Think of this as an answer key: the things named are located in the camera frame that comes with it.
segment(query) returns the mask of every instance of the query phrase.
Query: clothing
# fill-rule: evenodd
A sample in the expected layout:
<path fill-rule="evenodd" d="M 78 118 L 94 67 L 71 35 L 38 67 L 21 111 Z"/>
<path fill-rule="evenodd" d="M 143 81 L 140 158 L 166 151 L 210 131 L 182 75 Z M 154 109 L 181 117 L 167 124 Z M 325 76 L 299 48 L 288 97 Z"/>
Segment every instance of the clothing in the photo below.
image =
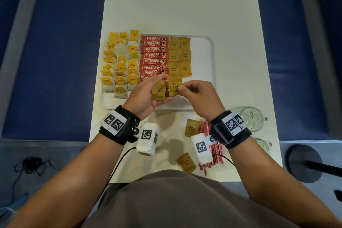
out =
<path fill-rule="evenodd" d="M 298 227 L 217 181 L 178 170 L 108 188 L 89 227 Z"/>

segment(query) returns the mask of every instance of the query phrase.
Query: glass mug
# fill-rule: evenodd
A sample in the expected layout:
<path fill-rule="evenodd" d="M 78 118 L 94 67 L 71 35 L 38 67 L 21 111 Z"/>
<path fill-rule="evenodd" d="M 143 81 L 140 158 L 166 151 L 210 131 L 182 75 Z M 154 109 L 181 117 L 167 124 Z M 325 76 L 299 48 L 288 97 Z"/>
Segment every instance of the glass mug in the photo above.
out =
<path fill-rule="evenodd" d="M 251 132 L 259 131 L 265 122 L 261 111 L 255 107 L 234 107 L 231 111 L 238 113 L 247 123 L 247 128 Z"/>
<path fill-rule="evenodd" d="M 255 138 L 255 137 L 253 137 L 253 139 L 260 145 L 261 148 L 263 148 L 264 151 L 268 153 L 268 155 L 271 155 L 272 142 L 264 141 L 262 139 Z"/>

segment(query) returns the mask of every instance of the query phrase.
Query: brown sugar packet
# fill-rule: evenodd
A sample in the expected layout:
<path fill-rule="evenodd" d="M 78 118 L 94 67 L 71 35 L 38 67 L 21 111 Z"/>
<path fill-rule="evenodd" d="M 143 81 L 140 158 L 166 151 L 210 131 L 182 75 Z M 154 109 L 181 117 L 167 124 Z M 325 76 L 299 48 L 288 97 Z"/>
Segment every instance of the brown sugar packet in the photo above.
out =
<path fill-rule="evenodd" d="M 169 67 L 169 75 L 180 75 L 181 74 L 181 65 L 179 62 L 168 62 Z"/>
<path fill-rule="evenodd" d="M 179 61 L 190 61 L 191 62 L 191 50 L 181 49 L 179 51 Z"/>
<path fill-rule="evenodd" d="M 166 98 L 166 84 L 166 81 L 162 80 L 152 89 L 152 100 L 164 100 Z"/>
<path fill-rule="evenodd" d="M 190 50 L 190 37 L 181 37 L 181 46 L 179 49 Z"/>
<path fill-rule="evenodd" d="M 199 128 L 199 121 L 188 119 L 186 121 L 186 129 L 184 135 L 186 137 L 191 137 L 194 136 L 198 133 L 198 128 Z"/>
<path fill-rule="evenodd" d="M 192 76 L 191 66 L 190 65 L 191 65 L 191 62 L 189 62 L 189 61 L 182 61 L 180 63 L 182 77 L 190 77 L 190 76 Z"/>
<path fill-rule="evenodd" d="M 173 97 L 173 96 L 179 95 L 177 87 L 183 85 L 182 76 L 168 76 L 168 83 L 169 83 L 169 96 Z"/>
<path fill-rule="evenodd" d="M 169 41 L 169 50 L 179 50 L 179 47 L 181 45 L 181 39 L 179 37 L 170 37 Z"/>
<path fill-rule="evenodd" d="M 196 165 L 194 164 L 194 161 L 191 159 L 189 153 L 183 154 L 176 161 L 184 172 L 191 173 L 196 169 Z"/>
<path fill-rule="evenodd" d="M 179 62 L 179 50 L 169 50 L 168 62 Z"/>

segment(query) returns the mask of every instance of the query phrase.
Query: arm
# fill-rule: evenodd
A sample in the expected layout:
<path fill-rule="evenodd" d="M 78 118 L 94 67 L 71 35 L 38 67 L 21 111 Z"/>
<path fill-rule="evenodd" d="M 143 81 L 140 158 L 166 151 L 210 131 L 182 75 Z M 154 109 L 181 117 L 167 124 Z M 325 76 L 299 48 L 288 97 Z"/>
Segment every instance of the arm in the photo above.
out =
<path fill-rule="evenodd" d="M 151 90 L 167 75 L 139 83 L 123 108 L 141 120 L 157 105 L 171 101 L 151 101 Z M 50 179 L 15 216 L 9 228 L 75 227 L 82 224 L 101 195 L 122 153 L 123 146 L 98 134 L 65 168 Z"/>
<path fill-rule="evenodd" d="M 178 87 L 195 112 L 212 121 L 225 112 L 210 82 L 189 81 Z M 278 165 L 249 137 L 229 150 L 250 199 L 298 225 L 341 227 L 342 223 L 302 183 Z"/>

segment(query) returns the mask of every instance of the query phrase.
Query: hand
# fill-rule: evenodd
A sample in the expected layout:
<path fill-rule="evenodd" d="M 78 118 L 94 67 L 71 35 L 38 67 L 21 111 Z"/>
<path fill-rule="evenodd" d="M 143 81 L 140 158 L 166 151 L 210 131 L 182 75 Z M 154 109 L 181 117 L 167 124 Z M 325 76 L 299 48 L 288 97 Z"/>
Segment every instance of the hand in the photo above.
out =
<path fill-rule="evenodd" d="M 208 121 L 226 111 L 211 82 L 191 80 L 178 86 L 178 92 L 189 100 L 196 114 Z"/>
<path fill-rule="evenodd" d="M 157 105 L 162 105 L 173 100 L 173 97 L 167 97 L 164 100 L 151 100 L 152 89 L 162 80 L 168 78 L 166 74 L 160 74 L 150 77 L 139 83 L 130 94 L 123 108 L 139 117 L 140 120 L 148 117 Z"/>

